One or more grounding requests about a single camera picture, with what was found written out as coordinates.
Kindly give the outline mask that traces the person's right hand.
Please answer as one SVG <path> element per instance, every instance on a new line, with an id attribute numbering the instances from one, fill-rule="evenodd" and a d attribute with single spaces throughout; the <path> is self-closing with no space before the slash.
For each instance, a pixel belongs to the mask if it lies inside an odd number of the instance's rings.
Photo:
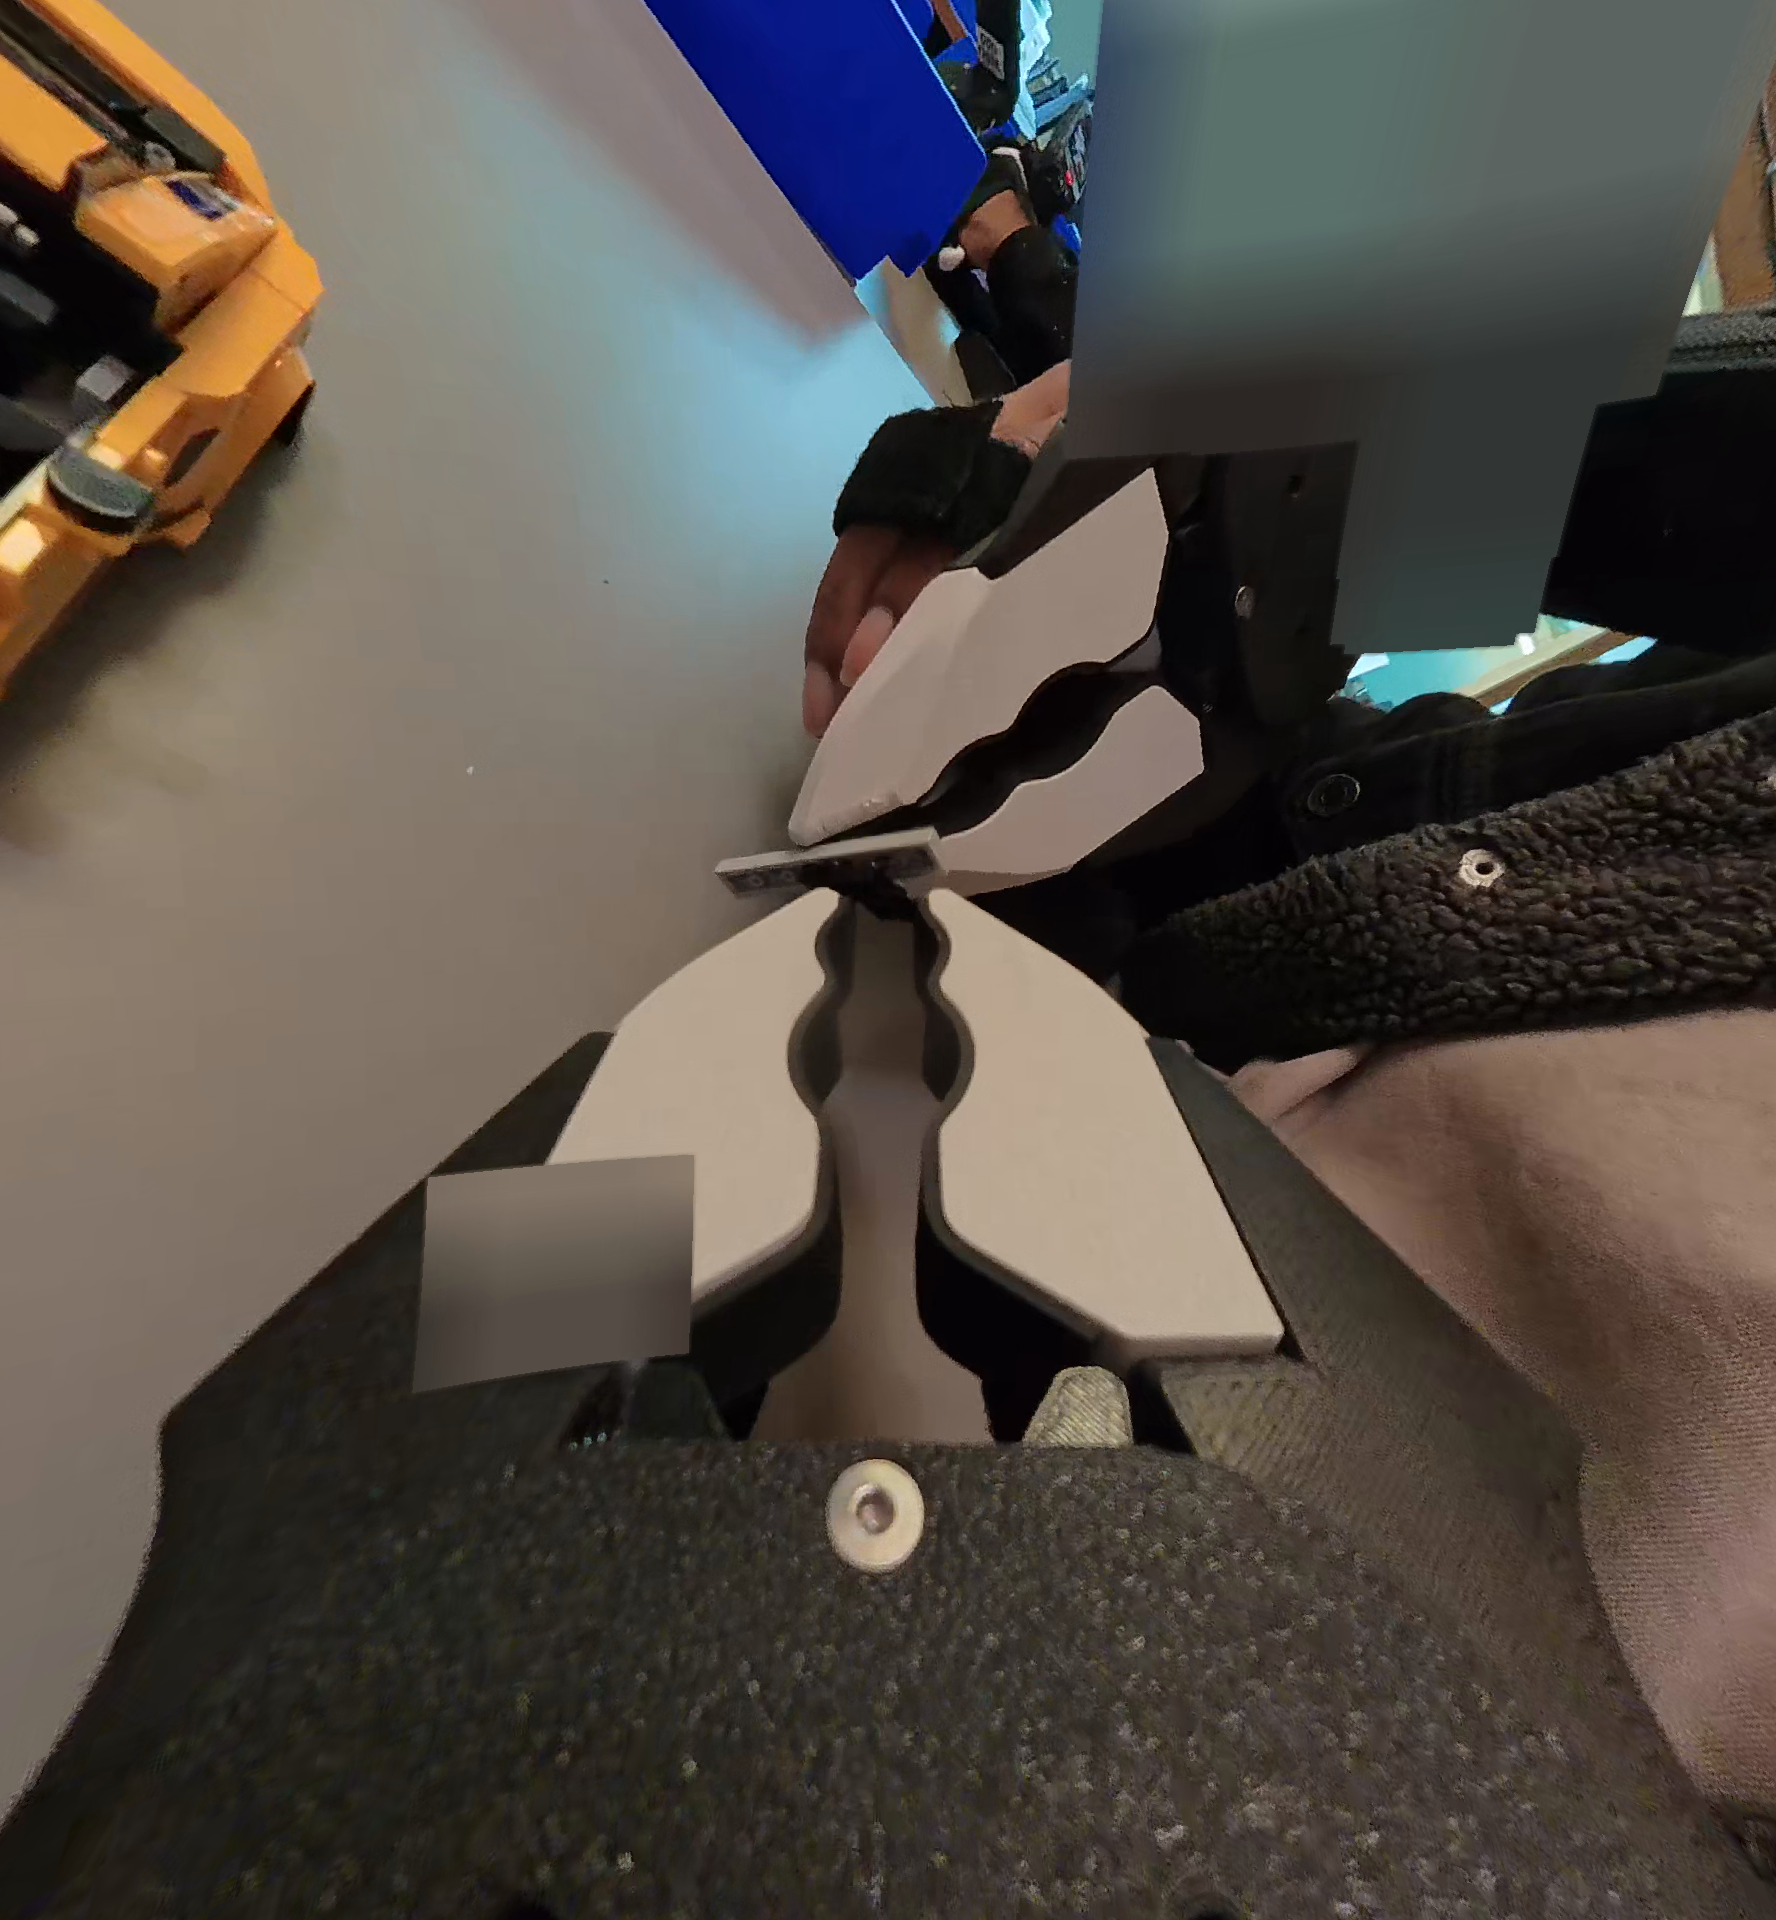
<path id="1" fill-rule="evenodd" d="M 806 732 L 821 737 L 921 590 L 1015 509 L 1064 424 L 1069 362 L 1007 397 L 925 407 L 876 427 L 833 503 L 833 554 L 806 630 Z"/>

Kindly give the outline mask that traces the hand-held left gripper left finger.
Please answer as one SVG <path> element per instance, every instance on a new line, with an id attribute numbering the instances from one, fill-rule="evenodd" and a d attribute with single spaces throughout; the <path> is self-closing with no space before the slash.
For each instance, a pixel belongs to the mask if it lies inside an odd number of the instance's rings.
<path id="1" fill-rule="evenodd" d="M 553 1163 L 693 1158 L 693 1303 L 731 1296 L 816 1212 L 821 1123 L 798 1035 L 829 1003 L 829 888 L 705 951 L 618 1026 Z"/>

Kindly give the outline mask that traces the taupe sweatshirt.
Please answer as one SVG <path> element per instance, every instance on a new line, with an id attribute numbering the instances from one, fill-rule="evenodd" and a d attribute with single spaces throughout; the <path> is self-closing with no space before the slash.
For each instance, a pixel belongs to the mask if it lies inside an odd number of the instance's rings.
<path id="1" fill-rule="evenodd" d="M 1776 1812 L 1776 1008 L 1329 1050 L 1238 1100 L 1571 1420 L 1603 1610 Z"/>

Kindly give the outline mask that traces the yellow lego car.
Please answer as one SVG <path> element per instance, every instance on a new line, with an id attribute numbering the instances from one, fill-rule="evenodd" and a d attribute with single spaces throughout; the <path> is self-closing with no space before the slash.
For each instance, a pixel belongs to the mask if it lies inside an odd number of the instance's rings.
<path id="1" fill-rule="evenodd" d="M 0 2 L 0 698 L 108 567 L 190 548 L 318 381 L 251 144 L 101 2 Z"/>

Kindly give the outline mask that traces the long grey lego plate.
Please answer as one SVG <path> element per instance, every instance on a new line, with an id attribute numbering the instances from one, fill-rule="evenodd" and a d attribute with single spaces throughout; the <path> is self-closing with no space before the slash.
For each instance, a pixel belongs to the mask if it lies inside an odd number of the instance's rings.
<path id="1" fill-rule="evenodd" d="M 891 875 L 908 894 L 945 874 L 942 838 L 935 828 L 895 829 L 722 859 L 712 874 L 736 898 L 768 898 L 833 891 L 852 898 L 862 875 Z"/>

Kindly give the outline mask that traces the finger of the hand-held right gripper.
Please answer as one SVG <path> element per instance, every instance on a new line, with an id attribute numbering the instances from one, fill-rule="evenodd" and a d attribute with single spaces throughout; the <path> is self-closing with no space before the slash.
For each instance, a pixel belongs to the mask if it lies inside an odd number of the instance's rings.
<path id="1" fill-rule="evenodd" d="M 1137 691 L 1069 766 L 1019 781 L 940 835 L 938 888 L 994 894 L 1069 874 L 1206 771 L 1203 719 L 1169 689 Z"/>
<path id="2" fill-rule="evenodd" d="M 810 848 L 922 800 L 1053 678 L 1127 657 L 1157 623 L 1164 544 L 1146 466 L 1015 567 L 931 578 L 831 718 L 790 838 Z"/>

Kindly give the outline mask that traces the blue bin with lego pieces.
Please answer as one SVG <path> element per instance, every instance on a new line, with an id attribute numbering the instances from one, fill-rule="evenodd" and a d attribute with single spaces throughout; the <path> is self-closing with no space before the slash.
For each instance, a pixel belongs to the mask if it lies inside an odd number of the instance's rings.
<path id="1" fill-rule="evenodd" d="M 709 98 L 853 281 L 917 277 L 983 175 L 938 66 L 955 2 L 653 2 Z"/>

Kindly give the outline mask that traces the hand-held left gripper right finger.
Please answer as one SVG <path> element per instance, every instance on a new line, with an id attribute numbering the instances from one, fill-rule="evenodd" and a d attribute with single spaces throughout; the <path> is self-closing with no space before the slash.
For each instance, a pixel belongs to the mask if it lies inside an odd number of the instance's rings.
<path id="1" fill-rule="evenodd" d="M 922 915 L 960 1047 L 935 1135 L 945 1246 L 1098 1364 L 1275 1354 L 1284 1318 L 1141 1022 L 974 898 L 938 891 Z"/>

